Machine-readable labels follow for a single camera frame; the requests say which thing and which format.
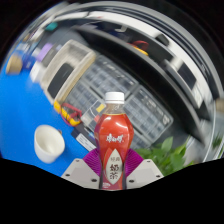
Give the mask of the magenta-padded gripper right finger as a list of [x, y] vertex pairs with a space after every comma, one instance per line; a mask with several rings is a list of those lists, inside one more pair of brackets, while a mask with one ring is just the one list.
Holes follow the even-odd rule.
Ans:
[[151, 159], [143, 159], [136, 151], [128, 151], [124, 164], [127, 188], [140, 188], [163, 177]]

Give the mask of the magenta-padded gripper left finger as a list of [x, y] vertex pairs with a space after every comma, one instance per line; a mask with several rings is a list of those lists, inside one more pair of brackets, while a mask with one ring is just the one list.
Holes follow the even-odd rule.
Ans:
[[99, 150], [91, 150], [83, 159], [74, 159], [62, 178], [84, 188], [98, 189], [101, 178]]

